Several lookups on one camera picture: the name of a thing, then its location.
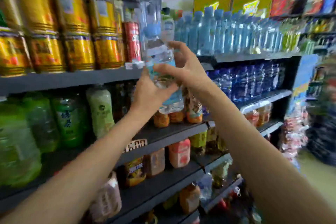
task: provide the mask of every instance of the floor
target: floor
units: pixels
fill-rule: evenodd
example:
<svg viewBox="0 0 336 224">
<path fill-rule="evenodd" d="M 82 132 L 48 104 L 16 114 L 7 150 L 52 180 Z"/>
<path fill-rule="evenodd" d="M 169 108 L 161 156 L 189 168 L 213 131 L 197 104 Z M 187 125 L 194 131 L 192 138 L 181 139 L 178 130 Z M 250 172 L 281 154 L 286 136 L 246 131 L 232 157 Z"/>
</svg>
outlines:
<svg viewBox="0 0 336 224">
<path fill-rule="evenodd" d="M 323 164 L 308 150 L 302 150 L 297 160 L 300 172 L 330 203 L 336 213 L 336 167 Z"/>
</svg>

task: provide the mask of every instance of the right arm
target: right arm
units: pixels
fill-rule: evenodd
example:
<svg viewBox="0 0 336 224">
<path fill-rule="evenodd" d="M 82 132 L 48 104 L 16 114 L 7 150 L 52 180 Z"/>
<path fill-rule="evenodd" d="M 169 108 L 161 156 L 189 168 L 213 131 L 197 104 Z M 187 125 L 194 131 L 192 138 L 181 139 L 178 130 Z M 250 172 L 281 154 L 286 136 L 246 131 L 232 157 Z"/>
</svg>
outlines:
<svg viewBox="0 0 336 224">
<path fill-rule="evenodd" d="M 185 63 L 184 67 L 159 65 L 155 69 L 181 81 L 210 109 L 216 128 L 267 223 L 336 223 L 326 201 L 208 78 L 190 49 L 181 42 L 170 45 L 181 51 L 176 63 Z"/>
</svg>

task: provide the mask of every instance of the large green beverage bottle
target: large green beverage bottle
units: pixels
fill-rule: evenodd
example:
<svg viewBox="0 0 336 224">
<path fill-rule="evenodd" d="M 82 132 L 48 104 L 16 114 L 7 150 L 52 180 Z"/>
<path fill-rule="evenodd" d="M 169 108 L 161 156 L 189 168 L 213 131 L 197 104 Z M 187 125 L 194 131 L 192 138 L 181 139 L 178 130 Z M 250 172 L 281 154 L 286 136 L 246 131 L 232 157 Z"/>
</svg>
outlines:
<svg viewBox="0 0 336 224">
<path fill-rule="evenodd" d="M 61 134 L 61 143 L 66 148 L 82 144 L 84 132 L 81 129 L 80 107 L 75 95 L 54 97 L 51 100 L 56 122 Z"/>
<path fill-rule="evenodd" d="M 99 139 L 114 125 L 110 92 L 102 85 L 95 85 L 86 91 L 90 105 L 93 132 Z"/>
<path fill-rule="evenodd" d="M 41 170 L 41 153 L 23 108 L 0 102 L 0 184 L 24 186 Z"/>
<path fill-rule="evenodd" d="M 26 117 L 41 153 L 53 152 L 60 134 L 53 117 L 50 101 L 40 92 L 29 92 L 23 98 Z"/>
</svg>

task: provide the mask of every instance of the left hand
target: left hand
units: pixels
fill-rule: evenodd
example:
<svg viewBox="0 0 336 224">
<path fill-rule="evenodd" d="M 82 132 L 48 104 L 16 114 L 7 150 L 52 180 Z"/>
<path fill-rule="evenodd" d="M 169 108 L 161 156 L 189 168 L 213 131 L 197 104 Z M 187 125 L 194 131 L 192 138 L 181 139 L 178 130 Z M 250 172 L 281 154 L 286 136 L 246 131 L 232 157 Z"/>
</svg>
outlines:
<svg viewBox="0 0 336 224">
<path fill-rule="evenodd" d="M 136 110 L 147 119 L 150 119 L 162 106 L 162 103 L 178 89 L 179 87 L 176 83 L 172 83 L 166 89 L 159 89 L 150 79 L 148 71 L 144 67 L 135 87 L 134 100 L 130 110 Z"/>
</svg>

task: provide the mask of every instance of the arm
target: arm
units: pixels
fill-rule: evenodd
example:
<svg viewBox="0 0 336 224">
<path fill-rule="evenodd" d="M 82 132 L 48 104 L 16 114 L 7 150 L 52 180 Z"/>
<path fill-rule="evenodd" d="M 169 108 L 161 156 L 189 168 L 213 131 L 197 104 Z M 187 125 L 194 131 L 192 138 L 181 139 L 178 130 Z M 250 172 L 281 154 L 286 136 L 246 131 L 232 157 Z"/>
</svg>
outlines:
<svg viewBox="0 0 336 224">
<path fill-rule="evenodd" d="M 143 73 L 128 114 L 106 136 L 40 186 L 0 224 L 78 223 L 126 145 L 176 90 L 176 84 L 158 89 Z"/>
<path fill-rule="evenodd" d="M 175 41 L 171 46 L 182 52 L 177 63 L 184 62 L 184 67 L 159 65 L 155 69 L 177 78 L 211 110 L 216 128 L 267 223 L 336 223 L 325 200 L 208 78 L 189 48 Z"/>
</svg>

